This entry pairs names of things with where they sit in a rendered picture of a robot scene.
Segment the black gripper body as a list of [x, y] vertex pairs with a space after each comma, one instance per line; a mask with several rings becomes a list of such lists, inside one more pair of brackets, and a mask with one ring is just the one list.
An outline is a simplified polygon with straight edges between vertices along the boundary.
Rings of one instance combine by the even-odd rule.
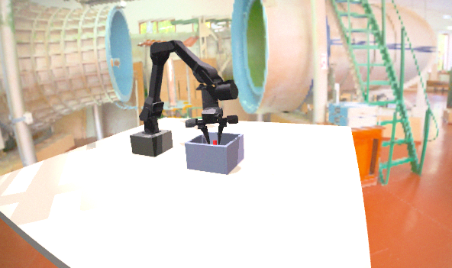
[[[207, 105], [205, 105], [207, 104]], [[207, 107], [214, 107], [215, 104], [218, 104], [218, 101], [216, 102], [203, 102], [202, 108], [205, 109]], [[219, 126], [227, 125], [229, 124], [238, 124], [238, 116], [236, 115], [227, 115], [226, 118], [218, 118], [216, 122], [202, 122], [202, 120], [198, 120], [197, 118], [187, 119], [186, 120], [186, 128], [193, 128], [196, 125], [198, 128], [204, 128], [207, 124], [219, 124]]]

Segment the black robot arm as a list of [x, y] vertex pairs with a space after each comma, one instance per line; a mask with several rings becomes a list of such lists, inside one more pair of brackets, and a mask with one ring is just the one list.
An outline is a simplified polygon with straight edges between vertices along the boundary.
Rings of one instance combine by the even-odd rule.
[[[192, 70], [192, 74], [200, 82], [196, 91], [201, 91], [202, 102], [215, 102], [232, 100], [238, 97], [238, 87], [234, 80], [224, 80], [218, 75], [218, 71], [210, 64], [200, 60], [181, 40], [167, 42], [154, 42], [150, 46], [150, 58], [152, 59], [152, 72], [150, 78], [149, 95], [144, 101], [143, 110], [139, 115], [144, 121], [142, 134], [153, 135], [159, 133], [157, 118], [160, 118], [164, 102], [160, 100], [163, 67], [170, 53], [176, 53]], [[215, 85], [215, 87], [213, 87]], [[222, 118], [223, 109], [218, 104], [207, 107], [202, 111], [202, 122], [216, 122]]]

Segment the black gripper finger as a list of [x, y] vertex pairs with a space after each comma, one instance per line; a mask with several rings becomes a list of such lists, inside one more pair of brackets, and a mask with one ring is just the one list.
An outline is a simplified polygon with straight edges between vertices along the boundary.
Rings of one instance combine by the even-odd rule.
[[227, 125], [218, 126], [218, 145], [220, 144], [221, 134], [222, 134], [224, 127], [227, 127]]
[[207, 140], [208, 144], [210, 144], [207, 126], [205, 126], [204, 128], [197, 128], [197, 129], [200, 129], [202, 131], [202, 133], [205, 135], [205, 139]]

